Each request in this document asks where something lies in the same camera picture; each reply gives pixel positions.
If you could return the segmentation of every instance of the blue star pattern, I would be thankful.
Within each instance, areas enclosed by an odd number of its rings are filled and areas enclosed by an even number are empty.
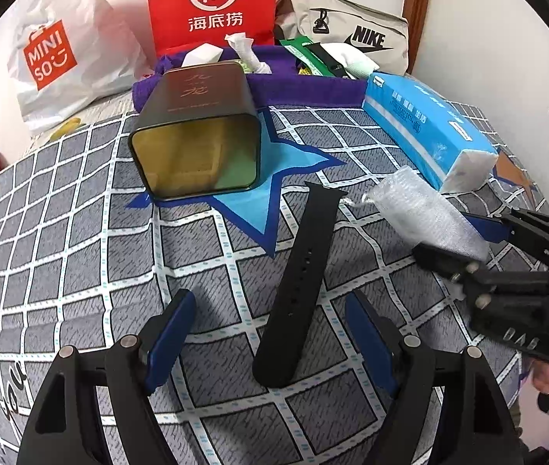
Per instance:
[[[261,173],[260,183],[251,190],[198,196],[176,201],[156,202],[162,208],[192,203],[207,203],[247,236],[258,243],[268,255],[274,256],[281,183],[289,175],[310,174],[325,168],[345,165],[343,161],[319,148],[300,145],[279,138],[269,110],[261,110]],[[128,208],[146,208],[151,203],[147,192],[137,196]]]

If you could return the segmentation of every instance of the bed sheet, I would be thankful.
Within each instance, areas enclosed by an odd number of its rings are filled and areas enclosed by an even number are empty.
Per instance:
[[[454,106],[504,147],[477,108]],[[348,163],[285,178],[274,258],[205,203],[125,208],[143,191],[127,146],[133,112],[90,124],[1,172],[0,461],[16,462],[33,400],[61,346],[108,347],[162,312],[178,288],[195,293],[198,313],[171,379],[150,401],[182,464],[361,463],[385,405],[346,323],[344,297],[356,288],[404,334],[450,351],[478,345],[506,399],[515,400],[520,354],[469,328],[457,287],[416,267],[372,205],[339,207],[292,384],[267,390],[254,381],[251,362],[294,243],[304,181],[359,200],[400,166],[414,167],[361,109],[270,109],[279,136]],[[549,212],[539,192],[532,194],[534,208]],[[493,178],[474,193],[447,198],[484,215],[531,208],[524,187]],[[543,270],[506,243],[492,245],[491,257],[497,270]],[[106,389],[98,397],[111,456],[125,463]],[[436,389],[415,463],[429,456],[441,401]]]

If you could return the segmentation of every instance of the metal bolt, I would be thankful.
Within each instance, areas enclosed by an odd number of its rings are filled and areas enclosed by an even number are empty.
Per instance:
[[[466,266],[466,272],[470,274],[474,274],[479,270],[479,263],[478,262],[471,262]]]
[[[410,348],[418,348],[421,346],[421,340],[416,335],[407,335],[403,338],[403,342]]]
[[[74,346],[64,346],[59,350],[59,356],[61,358],[68,358],[74,353]]]
[[[138,339],[136,335],[124,335],[120,341],[119,344],[122,345],[123,348],[131,348],[137,343]]]
[[[492,302],[492,297],[489,294],[481,294],[480,296],[477,297],[477,300],[475,301],[475,306],[477,306],[479,309],[484,309],[491,302]]]
[[[468,353],[472,358],[481,358],[483,353],[476,346],[469,346],[466,348],[466,353]]]

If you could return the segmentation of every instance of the plastic wrap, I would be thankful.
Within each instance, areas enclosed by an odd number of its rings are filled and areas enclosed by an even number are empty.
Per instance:
[[[439,192],[408,166],[370,190],[363,202],[374,203],[410,245],[425,242],[485,261],[487,241]]]

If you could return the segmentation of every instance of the miniso shopping bag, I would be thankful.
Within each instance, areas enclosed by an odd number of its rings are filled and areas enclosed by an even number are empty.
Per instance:
[[[272,45],[276,0],[148,0],[156,54],[204,43],[227,47],[225,35],[241,33],[255,45]]]
[[[148,73],[145,55],[106,0],[17,0],[8,70],[32,135]]]

